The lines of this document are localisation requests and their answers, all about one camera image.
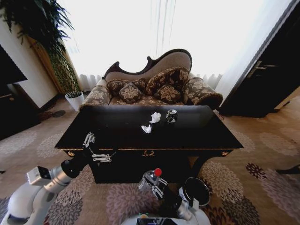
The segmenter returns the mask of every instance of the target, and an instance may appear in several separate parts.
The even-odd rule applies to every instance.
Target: black cabinet
[[[37,110],[6,85],[0,86],[0,140],[40,123]]]

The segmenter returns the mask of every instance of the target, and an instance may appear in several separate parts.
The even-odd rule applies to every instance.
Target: sheer curtain
[[[67,30],[65,44],[85,89],[116,61],[137,72],[147,56],[155,59],[174,48],[187,49],[191,72],[215,88],[245,42],[255,40],[252,31],[270,1],[60,0],[75,29]]]
[[[84,90],[91,89],[116,61],[138,72],[151,49],[151,1],[61,0],[74,30],[64,40]]]

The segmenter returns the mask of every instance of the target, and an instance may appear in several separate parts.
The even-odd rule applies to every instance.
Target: white wall
[[[283,12],[287,9],[290,2],[291,0],[264,0],[263,7],[260,8],[255,21],[252,23],[252,28],[249,29],[248,38],[245,39],[240,47],[238,57],[235,58],[229,69],[224,72],[215,89],[215,91],[223,95],[224,100],[228,97],[230,91],[282,16]]]
[[[21,45],[16,36],[17,28],[10,33],[7,24],[0,19],[0,44],[28,79],[19,84],[35,104],[42,107],[58,92],[27,40],[24,38]]]

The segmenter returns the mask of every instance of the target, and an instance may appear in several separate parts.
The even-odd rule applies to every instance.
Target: soda can
[[[177,111],[175,109],[168,110],[166,120],[168,123],[174,123],[177,120]]]

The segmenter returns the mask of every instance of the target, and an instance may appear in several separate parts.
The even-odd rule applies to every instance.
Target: black door
[[[225,114],[264,117],[300,85],[300,4],[242,83],[221,107]]]

